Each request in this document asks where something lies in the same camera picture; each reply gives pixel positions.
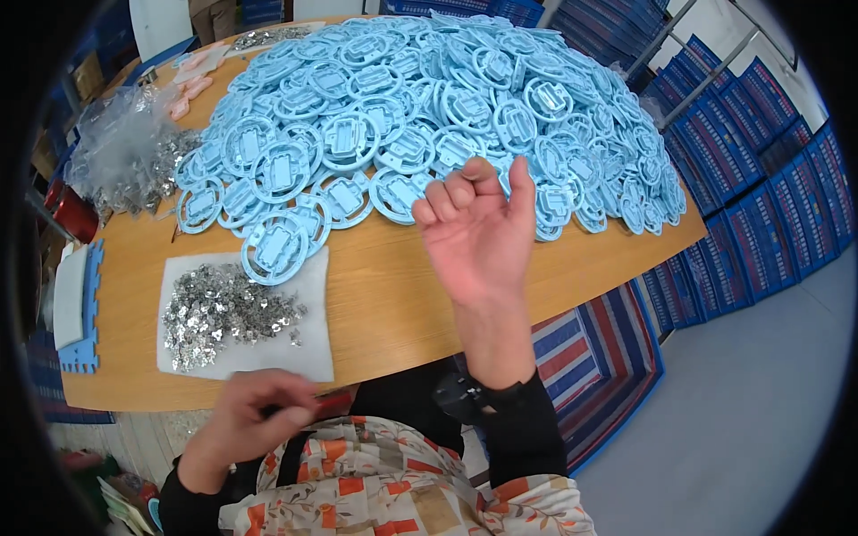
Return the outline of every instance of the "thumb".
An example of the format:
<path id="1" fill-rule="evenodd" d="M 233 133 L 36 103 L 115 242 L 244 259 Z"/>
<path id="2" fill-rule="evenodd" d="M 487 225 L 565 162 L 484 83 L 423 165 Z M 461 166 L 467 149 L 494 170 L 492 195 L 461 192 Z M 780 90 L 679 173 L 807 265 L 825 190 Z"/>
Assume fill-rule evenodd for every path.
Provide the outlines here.
<path id="1" fill-rule="evenodd" d="M 315 413 L 303 406 L 281 409 L 259 425 L 259 441 L 272 449 L 296 436 L 305 426 L 311 425 L 314 417 Z"/>
<path id="2" fill-rule="evenodd" d="M 536 222 L 536 185 L 528 173 L 528 159 L 516 157 L 510 166 L 510 214 L 514 220 Z"/>

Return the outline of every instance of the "wooden table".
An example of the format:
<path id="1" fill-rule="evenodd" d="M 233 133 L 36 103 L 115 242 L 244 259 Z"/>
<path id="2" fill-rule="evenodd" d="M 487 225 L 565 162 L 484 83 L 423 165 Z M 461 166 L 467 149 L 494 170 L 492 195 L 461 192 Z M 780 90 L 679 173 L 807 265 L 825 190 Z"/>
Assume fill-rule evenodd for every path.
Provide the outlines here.
<path id="1" fill-rule="evenodd" d="M 335 23 L 345 17 L 326 19 Z M 255 56 L 247 54 L 247 59 Z M 227 84 L 245 70 L 233 57 L 209 74 L 214 85 L 192 102 L 183 127 L 204 128 Z M 169 66 L 159 83 L 172 79 Z M 164 212 L 169 206 L 162 206 Z M 237 251 L 241 240 L 213 226 L 172 241 L 175 218 L 148 214 L 114 216 L 103 238 L 101 287 L 96 292 L 101 367 L 92 375 L 63 373 L 70 406 L 111 411 L 173 411 L 209 408 L 221 382 L 159 372 L 155 326 L 164 261 L 169 257 Z M 556 242 L 535 244 L 527 278 L 532 323 L 586 302 L 625 283 L 705 236 L 688 196 L 688 214 L 660 237 L 629 233 L 617 220 L 589 234 L 569 224 Z M 330 247 L 327 312 L 336 388 L 449 356 L 462 350 L 450 303 L 435 279 L 413 226 L 399 226 L 373 212 L 347 231 L 334 231 Z"/>

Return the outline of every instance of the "black sleeve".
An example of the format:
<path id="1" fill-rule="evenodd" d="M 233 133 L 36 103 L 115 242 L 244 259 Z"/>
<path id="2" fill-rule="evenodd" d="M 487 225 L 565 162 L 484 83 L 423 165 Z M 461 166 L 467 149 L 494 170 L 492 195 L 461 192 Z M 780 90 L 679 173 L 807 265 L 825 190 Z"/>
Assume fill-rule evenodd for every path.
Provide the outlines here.
<path id="1" fill-rule="evenodd" d="M 567 474 L 557 413 L 539 374 L 530 378 L 520 395 L 517 404 L 483 419 L 492 488 L 534 474 Z"/>
<path id="2" fill-rule="evenodd" d="M 161 487 L 158 517 L 164 529 L 164 536 L 221 536 L 217 520 L 221 506 L 231 500 L 224 485 L 217 495 L 193 493 L 185 489 L 178 479 L 178 458 Z"/>

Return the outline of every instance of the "red white blue striped cloth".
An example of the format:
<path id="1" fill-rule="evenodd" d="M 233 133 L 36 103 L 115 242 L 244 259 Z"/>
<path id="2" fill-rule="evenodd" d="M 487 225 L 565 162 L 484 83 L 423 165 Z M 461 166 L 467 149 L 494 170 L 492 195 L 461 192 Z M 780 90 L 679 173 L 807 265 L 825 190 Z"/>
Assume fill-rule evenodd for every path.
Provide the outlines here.
<path id="1" fill-rule="evenodd" d="M 664 373 L 655 330 L 632 280 L 536 324 L 533 342 L 573 476 L 610 442 Z"/>

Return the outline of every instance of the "pile of blue plastic parts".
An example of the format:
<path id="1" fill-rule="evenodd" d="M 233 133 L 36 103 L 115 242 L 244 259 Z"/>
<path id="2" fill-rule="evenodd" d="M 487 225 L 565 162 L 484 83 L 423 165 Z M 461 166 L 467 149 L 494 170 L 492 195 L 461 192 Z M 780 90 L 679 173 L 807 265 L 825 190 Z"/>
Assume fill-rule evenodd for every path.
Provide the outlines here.
<path id="1" fill-rule="evenodd" d="M 373 209 L 413 224 L 429 182 L 477 155 L 507 195 L 512 160 L 527 156 L 540 241 L 573 214 L 589 232 L 612 217 L 660 234 L 686 211 L 637 97 L 552 30 L 486 15 L 351 19 L 259 54 L 228 91 L 176 169 L 178 223 L 196 233 L 217 220 L 243 238 L 263 285 Z"/>

